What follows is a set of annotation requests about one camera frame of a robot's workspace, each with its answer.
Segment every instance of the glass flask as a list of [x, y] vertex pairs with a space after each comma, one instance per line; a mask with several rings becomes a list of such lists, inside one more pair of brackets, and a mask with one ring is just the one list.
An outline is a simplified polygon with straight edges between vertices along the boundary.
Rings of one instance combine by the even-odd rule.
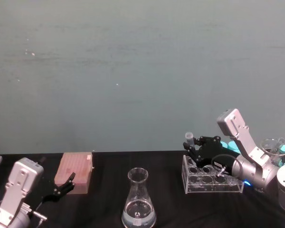
[[269, 155], [271, 162], [276, 166], [283, 166], [285, 163], [285, 139], [264, 139], [261, 142], [261, 149]]
[[131, 188], [123, 209], [123, 225], [126, 228], [151, 228], [156, 215], [146, 187], [148, 171], [143, 168], [131, 169], [128, 178]]

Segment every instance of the black table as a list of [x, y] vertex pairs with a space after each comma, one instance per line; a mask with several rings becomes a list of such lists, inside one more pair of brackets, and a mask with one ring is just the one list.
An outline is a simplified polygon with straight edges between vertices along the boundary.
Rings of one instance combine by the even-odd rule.
[[[155, 228], [285, 228], [285, 211], [273, 200], [245, 186], [240, 193], [185, 194], [181, 180], [184, 151], [94, 153], [92, 179], [86, 195], [66, 195], [39, 208], [48, 228], [123, 228], [121, 214], [129, 191], [128, 171], [148, 170], [147, 188], [157, 222]], [[62, 154], [3, 155], [0, 200], [13, 163], [22, 157], [43, 163], [42, 192], [53, 181]], [[32, 220], [35, 227], [37, 219]]]

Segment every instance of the wall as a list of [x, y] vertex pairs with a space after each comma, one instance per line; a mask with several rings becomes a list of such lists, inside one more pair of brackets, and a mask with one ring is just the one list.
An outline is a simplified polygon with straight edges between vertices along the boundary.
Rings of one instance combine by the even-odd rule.
[[0, 153], [180, 150], [231, 107], [285, 137], [285, 0], [0, 0]]

